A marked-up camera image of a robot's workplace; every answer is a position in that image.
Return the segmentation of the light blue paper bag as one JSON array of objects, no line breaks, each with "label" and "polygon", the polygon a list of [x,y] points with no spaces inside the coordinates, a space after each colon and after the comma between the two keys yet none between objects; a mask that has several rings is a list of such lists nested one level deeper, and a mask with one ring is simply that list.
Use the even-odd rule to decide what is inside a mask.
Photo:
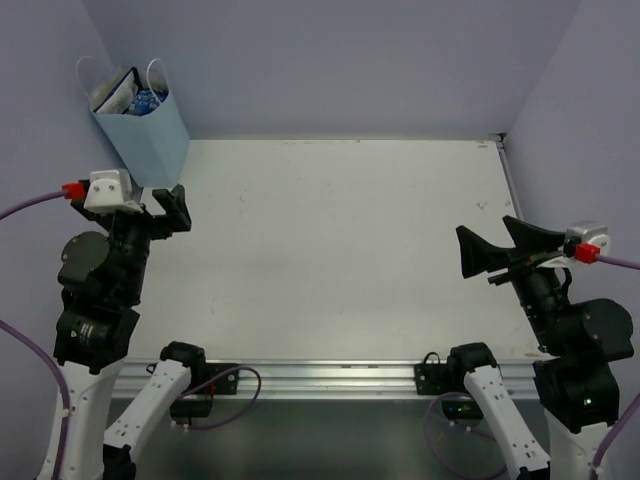
[{"label": "light blue paper bag", "polygon": [[179,112],[164,62],[152,59],[137,69],[140,90],[166,90],[166,100],[145,116],[128,114],[97,114],[100,93],[116,82],[116,75],[132,68],[102,67],[92,56],[83,56],[75,66],[76,80],[85,95],[89,110],[106,134],[135,183],[143,188],[175,186],[181,175],[190,141],[189,133]]}]

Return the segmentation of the blue kettle chips bag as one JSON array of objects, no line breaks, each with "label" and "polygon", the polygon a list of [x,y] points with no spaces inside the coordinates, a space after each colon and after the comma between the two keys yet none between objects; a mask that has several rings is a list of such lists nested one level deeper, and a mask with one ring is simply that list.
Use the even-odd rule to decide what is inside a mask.
[{"label": "blue kettle chips bag", "polygon": [[125,114],[145,116],[156,110],[167,98],[166,90],[143,89],[134,97]]}]

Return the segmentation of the blue white snack bag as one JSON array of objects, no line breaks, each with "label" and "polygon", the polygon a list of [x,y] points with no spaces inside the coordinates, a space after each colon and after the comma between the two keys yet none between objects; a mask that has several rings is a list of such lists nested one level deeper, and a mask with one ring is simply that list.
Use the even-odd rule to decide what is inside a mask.
[{"label": "blue white snack bag", "polygon": [[139,92],[141,86],[138,71],[135,67],[116,75],[116,82],[100,93],[97,105],[92,111],[97,114],[124,114]]}]

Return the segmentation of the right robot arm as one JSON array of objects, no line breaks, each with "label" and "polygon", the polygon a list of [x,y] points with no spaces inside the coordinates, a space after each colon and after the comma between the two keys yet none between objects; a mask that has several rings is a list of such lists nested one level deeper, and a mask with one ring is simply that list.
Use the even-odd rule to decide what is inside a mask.
[{"label": "right robot arm", "polygon": [[500,367],[481,342],[457,346],[447,358],[445,379],[480,408],[512,479],[602,479],[606,450],[629,420],[621,413],[614,361],[633,356],[633,321],[606,298],[569,299],[571,268],[607,259],[608,229],[584,221],[551,231],[506,216],[510,247],[495,246],[466,226],[456,235],[464,278],[488,276],[509,284],[546,359],[533,364],[550,447],[535,440],[509,398]]}]

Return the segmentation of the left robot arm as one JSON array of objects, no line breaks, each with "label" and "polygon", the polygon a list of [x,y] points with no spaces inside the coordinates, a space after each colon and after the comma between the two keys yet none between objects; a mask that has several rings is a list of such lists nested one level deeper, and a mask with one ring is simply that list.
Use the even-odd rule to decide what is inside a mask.
[{"label": "left robot arm", "polygon": [[86,208],[91,195],[110,186],[82,181],[70,205],[102,227],[72,237],[61,253],[58,282],[62,313],[54,352],[47,362],[58,384],[56,410],[41,479],[132,479],[151,434],[182,392],[201,390],[208,379],[203,349],[168,345],[151,379],[114,422],[108,420],[116,380],[140,318],[150,245],[188,232],[191,218],[185,189],[155,189],[163,213],[133,203],[97,213]]}]

